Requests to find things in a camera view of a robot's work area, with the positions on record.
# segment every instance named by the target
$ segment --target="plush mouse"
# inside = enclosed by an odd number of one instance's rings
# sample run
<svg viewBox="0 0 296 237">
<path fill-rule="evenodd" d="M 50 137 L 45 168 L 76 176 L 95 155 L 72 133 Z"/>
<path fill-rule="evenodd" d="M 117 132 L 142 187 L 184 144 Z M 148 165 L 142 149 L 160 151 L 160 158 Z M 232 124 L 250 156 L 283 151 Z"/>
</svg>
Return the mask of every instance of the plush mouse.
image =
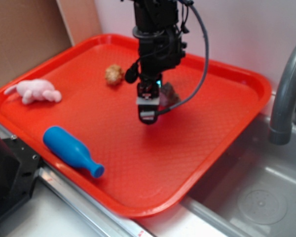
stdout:
<svg viewBox="0 0 296 237">
<path fill-rule="evenodd" d="M 55 90 L 53 84 L 44 79 L 23 80 L 6 89 L 4 94 L 10 95 L 15 92 L 18 92 L 22 96 L 22 102 L 25 105 L 35 100 L 59 102 L 62 98 L 61 93 Z"/>
</svg>

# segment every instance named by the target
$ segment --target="orange tray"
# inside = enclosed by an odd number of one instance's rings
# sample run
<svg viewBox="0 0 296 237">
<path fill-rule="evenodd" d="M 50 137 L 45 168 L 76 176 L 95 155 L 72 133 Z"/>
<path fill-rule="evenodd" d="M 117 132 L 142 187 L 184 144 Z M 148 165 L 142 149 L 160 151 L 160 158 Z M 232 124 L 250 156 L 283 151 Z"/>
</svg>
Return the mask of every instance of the orange tray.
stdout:
<svg viewBox="0 0 296 237">
<path fill-rule="evenodd" d="M 145 125 L 138 119 L 136 84 L 106 85 L 105 70 L 125 71 L 138 58 L 135 39 L 90 38 L 0 89 L 0 123 L 43 159 L 113 212 L 144 217 L 176 204 L 267 103 L 271 87 L 259 74 L 211 61 L 205 83 L 183 106 Z M 182 99 L 202 76 L 204 59 L 187 55 L 164 72 Z M 25 79 L 44 78 L 62 92 L 56 104 L 23 105 L 4 90 Z M 81 140 L 106 171 L 93 178 L 74 169 L 43 144 L 45 130 L 59 125 Z"/>
</svg>

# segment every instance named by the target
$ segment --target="gray faucet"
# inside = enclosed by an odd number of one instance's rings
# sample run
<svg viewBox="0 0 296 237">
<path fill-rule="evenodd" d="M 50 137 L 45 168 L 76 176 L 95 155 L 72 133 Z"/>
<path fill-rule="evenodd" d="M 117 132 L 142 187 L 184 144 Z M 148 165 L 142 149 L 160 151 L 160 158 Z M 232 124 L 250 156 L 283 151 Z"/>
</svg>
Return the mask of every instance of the gray faucet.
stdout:
<svg viewBox="0 0 296 237">
<path fill-rule="evenodd" d="M 296 47 L 282 75 L 273 105 L 268 139 L 276 145 L 290 141 L 292 120 L 296 109 Z"/>
</svg>

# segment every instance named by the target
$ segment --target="sink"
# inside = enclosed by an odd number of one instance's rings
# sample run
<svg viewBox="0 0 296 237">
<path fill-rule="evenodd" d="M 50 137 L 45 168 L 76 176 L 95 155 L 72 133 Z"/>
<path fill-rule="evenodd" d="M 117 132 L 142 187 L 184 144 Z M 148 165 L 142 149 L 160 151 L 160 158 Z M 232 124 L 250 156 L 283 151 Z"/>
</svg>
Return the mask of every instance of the sink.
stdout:
<svg viewBox="0 0 296 237">
<path fill-rule="evenodd" d="M 289 144 L 267 140 L 259 115 L 187 195 L 228 236 L 296 237 L 296 126 Z"/>
</svg>

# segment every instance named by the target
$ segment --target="blue plastic bottle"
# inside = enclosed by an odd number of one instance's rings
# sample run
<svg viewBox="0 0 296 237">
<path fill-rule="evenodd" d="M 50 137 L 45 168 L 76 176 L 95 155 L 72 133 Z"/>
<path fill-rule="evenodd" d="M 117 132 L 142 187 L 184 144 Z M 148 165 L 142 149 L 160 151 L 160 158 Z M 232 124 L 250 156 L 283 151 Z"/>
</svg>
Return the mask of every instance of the blue plastic bottle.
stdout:
<svg viewBox="0 0 296 237">
<path fill-rule="evenodd" d="M 60 159 L 75 168 L 86 168 L 95 178 L 104 173 L 104 167 L 91 159 L 88 148 L 61 127 L 47 129 L 43 136 L 44 144 Z"/>
</svg>

